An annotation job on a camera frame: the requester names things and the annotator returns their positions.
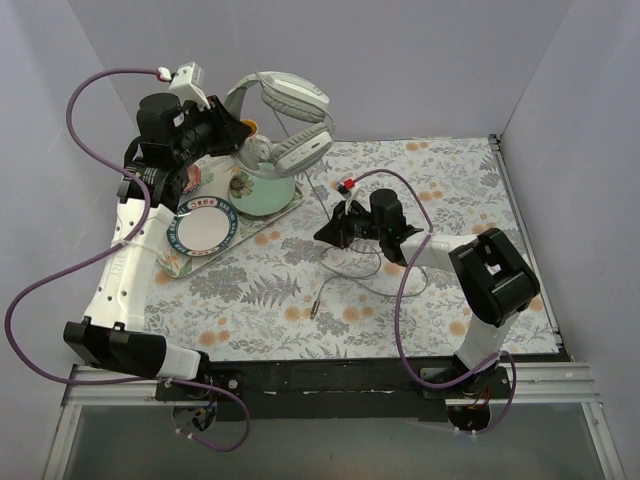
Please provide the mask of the white blue-rimmed plate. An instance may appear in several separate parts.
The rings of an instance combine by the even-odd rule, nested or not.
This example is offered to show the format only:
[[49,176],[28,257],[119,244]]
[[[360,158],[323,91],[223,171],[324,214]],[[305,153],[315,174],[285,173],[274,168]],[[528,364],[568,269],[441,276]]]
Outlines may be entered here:
[[178,253],[202,257],[230,246],[239,225],[233,205],[217,196],[183,202],[166,231],[168,244]]

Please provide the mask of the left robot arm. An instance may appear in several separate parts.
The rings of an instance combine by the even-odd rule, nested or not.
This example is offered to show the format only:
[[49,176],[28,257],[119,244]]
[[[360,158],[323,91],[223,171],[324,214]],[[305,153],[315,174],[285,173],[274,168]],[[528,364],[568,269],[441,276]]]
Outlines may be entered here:
[[189,182],[187,169],[206,155],[236,152],[251,129],[238,108],[218,97],[204,108],[170,93],[139,103],[139,135],[126,150],[117,191],[113,245],[96,293],[80,322],[69,322],[65,343],[88,365],[143,378],[178,378],[193,400],[213,386],[208,357],[145,332],[147,294],[156,256]]

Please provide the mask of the leaf print tray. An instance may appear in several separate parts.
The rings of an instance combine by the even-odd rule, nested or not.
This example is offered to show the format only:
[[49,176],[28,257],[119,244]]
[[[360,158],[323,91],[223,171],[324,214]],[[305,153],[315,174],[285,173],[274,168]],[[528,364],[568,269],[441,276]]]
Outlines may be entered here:
[[229,157],[207,156],[189,168],[189,176],[189,188],[156,257],[174,279],[265,229],[303,199],[294,179],[259,178]]

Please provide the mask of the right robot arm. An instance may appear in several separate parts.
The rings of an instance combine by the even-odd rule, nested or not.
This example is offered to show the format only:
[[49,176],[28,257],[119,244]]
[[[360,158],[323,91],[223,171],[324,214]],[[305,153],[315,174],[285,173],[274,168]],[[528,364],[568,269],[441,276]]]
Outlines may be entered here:
[[425,380],[405,356],[400,358],[412,380],[432,391],[455,389],[471,398],[486,389],[487,372],[503,356],[511,326],[540,292],[537,276],[502,230],[455,236],[414,227],[391,189],[374,191],[367,207],[351,199],[339,202],[314,238],[339,249],[356,239],[374,240],[389,262],[406,270],[424,267],[456,275],[472,316],[450,367]]

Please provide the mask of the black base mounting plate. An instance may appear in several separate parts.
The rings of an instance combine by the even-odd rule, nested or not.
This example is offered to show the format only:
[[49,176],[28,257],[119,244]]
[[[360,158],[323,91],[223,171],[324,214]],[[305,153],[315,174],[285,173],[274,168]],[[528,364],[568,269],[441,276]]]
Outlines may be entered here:
[[405,418],[446,422],[460,389],[433,391],[398,359],[212,362],[209,379],[241,399],[253,420]]

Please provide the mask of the green floral plate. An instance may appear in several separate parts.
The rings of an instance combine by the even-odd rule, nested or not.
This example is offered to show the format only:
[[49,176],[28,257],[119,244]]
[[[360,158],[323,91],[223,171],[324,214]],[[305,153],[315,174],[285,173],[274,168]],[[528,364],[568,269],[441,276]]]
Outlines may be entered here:
[[244,170],[229,182],[229,201],[240,213],[263,217],[282,210],[294,197],[292,178],[265,179]]

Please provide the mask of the aluminium frame rail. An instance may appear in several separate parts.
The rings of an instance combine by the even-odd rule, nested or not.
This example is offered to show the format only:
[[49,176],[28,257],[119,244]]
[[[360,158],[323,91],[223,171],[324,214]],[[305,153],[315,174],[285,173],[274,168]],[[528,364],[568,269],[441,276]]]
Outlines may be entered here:
[[584,363],[522,358],[446,422],[253,420],[238,402],[77,367],[48,479],[621,479]]

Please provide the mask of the white floral mug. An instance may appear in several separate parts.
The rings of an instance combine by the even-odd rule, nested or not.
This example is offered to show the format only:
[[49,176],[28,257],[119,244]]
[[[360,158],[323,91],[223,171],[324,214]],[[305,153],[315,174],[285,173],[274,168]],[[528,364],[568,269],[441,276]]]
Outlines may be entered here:
[[243,119],[242,123],[249,127],[250,135],[232,158],[244,169],[259,170],[263,163],[271,162],[272,143],[258,133],[258,125],[253,120]]

